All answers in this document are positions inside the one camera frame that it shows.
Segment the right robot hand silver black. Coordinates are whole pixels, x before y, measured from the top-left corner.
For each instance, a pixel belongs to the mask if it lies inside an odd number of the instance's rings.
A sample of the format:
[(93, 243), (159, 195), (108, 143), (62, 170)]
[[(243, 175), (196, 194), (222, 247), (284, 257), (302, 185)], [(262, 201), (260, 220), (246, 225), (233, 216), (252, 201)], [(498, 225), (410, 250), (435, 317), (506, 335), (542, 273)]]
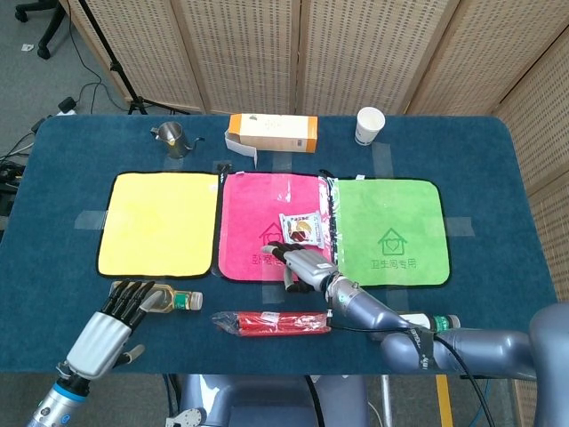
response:
[(271, 241), (261, 248), (284, 265), (284, 289), (287, 293), (323, 292), (338, 267), (319, 252), (300, 244)]

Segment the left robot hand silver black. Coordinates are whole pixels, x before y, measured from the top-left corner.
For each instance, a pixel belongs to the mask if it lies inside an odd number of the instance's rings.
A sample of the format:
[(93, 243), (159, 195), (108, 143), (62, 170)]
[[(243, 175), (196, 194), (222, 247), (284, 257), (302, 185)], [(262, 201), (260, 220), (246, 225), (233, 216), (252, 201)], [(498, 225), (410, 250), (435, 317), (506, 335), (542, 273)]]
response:
[(110, 287), (102, 308), (91, 316), (66, 356), (72, 375), (97, 380), (143, 354), (144, 345), (130, 350), (125, 345), (160, 296), (151, 291), (154, 284), (123, 280)]

